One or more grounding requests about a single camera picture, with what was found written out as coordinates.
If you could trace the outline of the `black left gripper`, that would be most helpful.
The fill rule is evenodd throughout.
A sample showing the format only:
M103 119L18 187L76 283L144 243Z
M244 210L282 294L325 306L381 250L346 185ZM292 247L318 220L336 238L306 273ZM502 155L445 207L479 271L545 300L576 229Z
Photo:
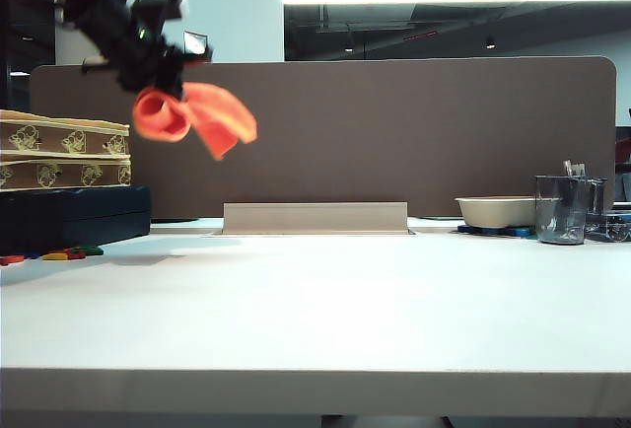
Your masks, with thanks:
M192 50L169 42L164 34L164 24L165 21L154 26L139 24L135 36L127 35L110 45L100 59L86 58L82 63L82 73L115 72L116 81L124 91L140 93L155 87L182 101L185 98L184 68L210 62L213 49L204 35L193 36L201 43Z

